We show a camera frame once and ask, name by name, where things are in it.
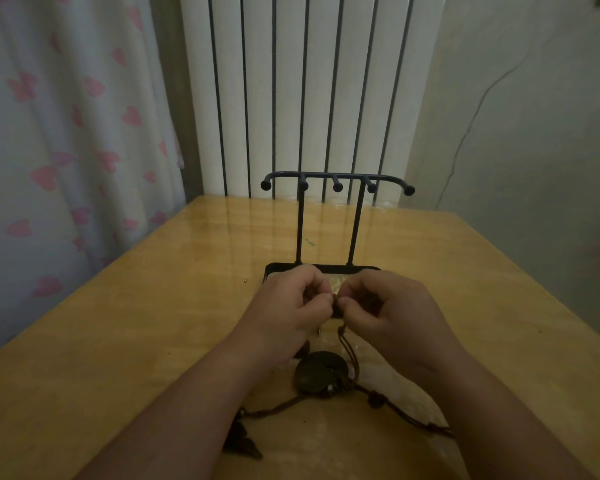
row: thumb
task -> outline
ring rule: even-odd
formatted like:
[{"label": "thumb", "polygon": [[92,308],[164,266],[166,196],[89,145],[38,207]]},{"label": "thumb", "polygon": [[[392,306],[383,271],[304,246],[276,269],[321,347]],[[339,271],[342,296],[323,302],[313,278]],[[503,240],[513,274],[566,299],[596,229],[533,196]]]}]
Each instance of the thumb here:
[{"label": "thumb", "polygon": [[312,298],[305,306],[298,309],[298,314],[304,325],[318,328],[333,314],[333,295],[320,293]]},{"label": "thumb", "polygon": [[342,320],[345,325],[357,336],[366,340],[377,318],[364,311],[356,300],[348,296],[338,298],[338,306],[342,310]]}]

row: white radiator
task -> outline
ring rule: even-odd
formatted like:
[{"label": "white radiator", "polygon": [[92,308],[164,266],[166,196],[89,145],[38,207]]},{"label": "white radiator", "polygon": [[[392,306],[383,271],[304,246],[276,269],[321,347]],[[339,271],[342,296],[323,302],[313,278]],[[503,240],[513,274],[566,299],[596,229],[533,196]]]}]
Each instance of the white radiator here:
[{"label": "white radiator", "polygon": [[[261,190],[274,169],[404,177],[444,0],[181,2],[205,193],[295,198]],[[343,184],[306,198],[347,203]]]}]

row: hand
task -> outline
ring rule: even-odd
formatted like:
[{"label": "hand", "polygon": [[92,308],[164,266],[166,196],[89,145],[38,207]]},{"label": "hand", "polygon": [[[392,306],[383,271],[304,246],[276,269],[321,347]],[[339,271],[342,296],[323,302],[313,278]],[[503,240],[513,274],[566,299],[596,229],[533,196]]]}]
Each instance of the hand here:
[{"label": "hand", "polygon": [[265,281],[232,331],[266,367],[285,363],[333,313],[331,285],[311,264]]},{"label": "hand", "polygon": [[421,282],[365,269],[342,284],[338,306],[347,327],[421,387],[464,353]]}]

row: table surface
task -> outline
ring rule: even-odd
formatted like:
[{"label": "table surface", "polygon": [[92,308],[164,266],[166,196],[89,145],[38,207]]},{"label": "table surface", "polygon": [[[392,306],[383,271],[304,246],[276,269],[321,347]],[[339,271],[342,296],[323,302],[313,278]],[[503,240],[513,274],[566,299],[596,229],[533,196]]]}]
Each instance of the table surface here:
[{"label": "table surface", "polygon": [[[293,261],[297,205],[204,196],[0,350],[0,479],[71,478],[240,318],[264,266]],[[354,209],[307,203],[303,261],[344,263]],[[460,218],[362,212],[355,264],[423,281],[466,348],[600,477],[600,336]],[[313,349],[344,354],[336,321]],[[443,422],[432,400],[349,333],[360,382]],[[294,363],[246,400],[293,395]],[[262,462],[223,454],[216,478],[462,478],[453,440],[359,394],[246,420]]]}]

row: white wall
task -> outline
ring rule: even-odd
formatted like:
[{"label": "white wall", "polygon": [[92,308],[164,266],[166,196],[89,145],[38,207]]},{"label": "white wall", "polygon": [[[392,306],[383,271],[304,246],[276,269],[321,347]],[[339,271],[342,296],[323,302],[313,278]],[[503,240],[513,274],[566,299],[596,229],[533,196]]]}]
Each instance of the white wall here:
[{"label": "white wall", "polygon": [[600,332],[593,0],[447,0],[406,179]]}]

